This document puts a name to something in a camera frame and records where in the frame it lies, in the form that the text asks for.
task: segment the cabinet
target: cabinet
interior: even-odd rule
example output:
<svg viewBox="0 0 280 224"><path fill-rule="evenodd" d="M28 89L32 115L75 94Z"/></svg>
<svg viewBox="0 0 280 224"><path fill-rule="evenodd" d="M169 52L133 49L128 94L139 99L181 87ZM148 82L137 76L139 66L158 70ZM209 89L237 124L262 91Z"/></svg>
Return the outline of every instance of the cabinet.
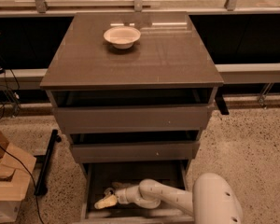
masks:
<svg viewBox="0 0 280 224"><path fill-rule="evenodd" d="M123 24L139 29L141 38L119 50L103 34ZM104 168L95 172L101 174L106 163L124 174L133 165L148 171L163 162L187 164L222 84L187 13L91 13L74 17L41 88L91 179L90 167ZM108 185L92 180L90 186Z"/></svg>

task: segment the white bowl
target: white bowl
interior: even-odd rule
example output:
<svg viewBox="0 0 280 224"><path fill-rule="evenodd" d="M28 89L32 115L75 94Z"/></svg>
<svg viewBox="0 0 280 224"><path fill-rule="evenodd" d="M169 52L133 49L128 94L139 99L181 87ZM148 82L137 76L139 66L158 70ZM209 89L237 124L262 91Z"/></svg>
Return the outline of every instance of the white bowl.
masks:
<svg viewBox="0 0 280 224"><path fill-rule="evenodd" d="M140 38L140 31L131 26L117 26L104 33L104 39L117 49L128 49Z"/></svg>

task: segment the floor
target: floor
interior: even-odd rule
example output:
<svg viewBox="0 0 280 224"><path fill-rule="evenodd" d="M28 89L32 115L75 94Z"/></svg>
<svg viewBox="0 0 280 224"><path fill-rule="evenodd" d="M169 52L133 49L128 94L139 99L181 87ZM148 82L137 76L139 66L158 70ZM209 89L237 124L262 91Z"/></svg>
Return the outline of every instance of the floor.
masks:
<svg viewBox="0 0 280 224"><path fill-rule="evenodd" d="M226 98L230 114L213 112L187 180L191 187L199 175L217 173L238 197L245 216L242 223L280 224L280 97L269 96L267 109L255 100ZM0 130L9 141L34 154L44 152L52 129L58 126L49 104L23 105L16 118L0 120ZM61 137L52 154L49 191L39 198L46 224L79 221L83 203L86 180L71 157L69 143ZM16 223L40 223L33 193L31 184Z"/></svg>

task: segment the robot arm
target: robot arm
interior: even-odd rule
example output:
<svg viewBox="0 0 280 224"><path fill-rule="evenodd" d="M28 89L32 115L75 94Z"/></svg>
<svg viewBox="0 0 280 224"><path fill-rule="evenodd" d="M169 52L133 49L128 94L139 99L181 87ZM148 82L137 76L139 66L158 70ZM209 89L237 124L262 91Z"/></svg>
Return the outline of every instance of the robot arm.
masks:
<svg viewBox="0 0 280 224"><path fill-rule="evenodd" d="M139 185L113 189L95 207L135 203L153 209L161 201L194 217L196 224L240 224L243 220L242 207L230 185L221 176L211 173L196 180L193 193L145 179Z"/></svg>

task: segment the cabinet top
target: cabinet top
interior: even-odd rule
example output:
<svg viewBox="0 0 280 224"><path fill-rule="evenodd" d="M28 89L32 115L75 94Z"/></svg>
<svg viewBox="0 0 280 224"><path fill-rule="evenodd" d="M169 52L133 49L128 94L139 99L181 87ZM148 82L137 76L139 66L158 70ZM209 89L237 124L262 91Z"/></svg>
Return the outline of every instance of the cabinet top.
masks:
<svg viewBox="0 0 280 224"><path fill-rule="evenodd" d="M129 49L116 49L104 40L104 32L119 25L141 32ZM74 17L40 87L110 90L222 84L187 13L100 12Z"/></svg>

